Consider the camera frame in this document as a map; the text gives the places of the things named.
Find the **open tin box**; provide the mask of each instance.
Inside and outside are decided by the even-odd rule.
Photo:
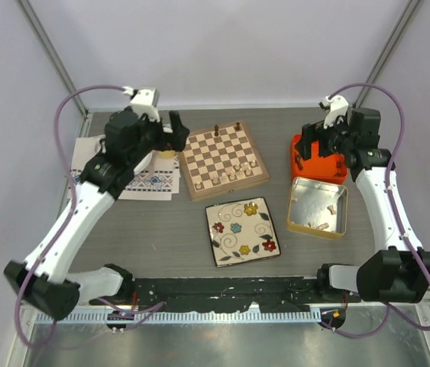
[[[291,186],[287,227],[294,232],[339,239],[347,229],[347,187],[296,177]]]

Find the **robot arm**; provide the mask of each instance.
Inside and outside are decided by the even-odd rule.
[[[150,162],[152,151],[182,151],[189,130],[179,114],[170,111],[170,128],[164,128],[157,111],[155,89],[132,90],[131,103],[114,113],[105,126],[104,150],[85,165],[80,183],[73,187],[77,194],[74,214],[68,225],[41,258],[44,247],[57,234],[70,213],[67,205],[43,241],[22,263],[10,261],[5,276],[18,292],[24,276],[41,258],[24,299],[55,320],[65,318],[79,302],[97,297],[125,299],[132,293],[132,275],[116,265],[97,270],[69,274],[74,257],[99,218],[118,199],[123,189]]]
[[[385,184],[391,153],[377,147],[380,113],[373,109],[348,111],[348,103],[342,96],[325,98],[320,106],[329,109],[327,118],[323,122],[303,126],[302,138],[295,149],[304,160],[310,159],[311,144],[318,141],[319,156],[344,156],[345,165],[350,169],[352,180],[362,193],[370,215],[375,254],[360,267],[323,264],[318,270],[319,285],[357,292],[367,301],[419,302],[428,289],[428,283],[403,241],[388,190],[393,191],[406,229],[404,236],[417,250],[429,273],[430,252],[423,249],[408,221],[399,197],[394,168],[390,172],[390,186]]]

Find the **metal floor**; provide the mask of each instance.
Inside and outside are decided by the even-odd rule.
[[[416,318],[414,307],[404,310]],[[383,315],[384,307],[349,307],[343,330],[371,331]],[[36,325],[31,341],[43,339],[48,328]],[[75,346],[105,330],[99,324],[62,325],[57,327],[53,344]],[[33,365],[411,367],[430,366],[430,353],[423,332],[392,313],[387,326],[366,339],[347,339],[315,323],[144,325],[125,334],[105,334],[71,351],[55,348],[31,351],[24,366]]]

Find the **red box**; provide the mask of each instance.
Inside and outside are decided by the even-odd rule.
[[[299,152],[294,148],[295,144],[301,139],[301,134],[296,134],[291,141],[290,160],[291,160],[291,180],[295,177],[306,177],[311,180],[329,182],[330,184],[342,185],[347,178],[348,170],[345,167],[344,157],[340,154],[332,154],[322,158],[318,156],[318,142],[312,144],[312,157],[307,161],[300,158],[303,169],[300,170],[296,157]]]

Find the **chessboard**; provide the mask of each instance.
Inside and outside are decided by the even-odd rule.
[[[180,153],[192,200],[262,184],[269,173],[243,120],[192,132]]]

